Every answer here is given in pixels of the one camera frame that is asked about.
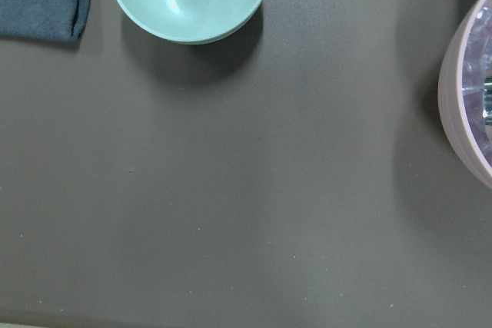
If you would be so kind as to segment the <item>pink ribbed bowl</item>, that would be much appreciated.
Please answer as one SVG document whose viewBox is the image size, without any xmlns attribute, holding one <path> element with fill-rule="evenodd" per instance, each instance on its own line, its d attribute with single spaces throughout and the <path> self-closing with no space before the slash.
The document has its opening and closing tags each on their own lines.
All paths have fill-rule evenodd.
<svg viewBox="0 0 492 328">
<path fill-rule="evenodd" d="M 477 0 L 440 67 L 440 120 L 457 156 L 491 187 L 491 0 Z"/>
</svg>

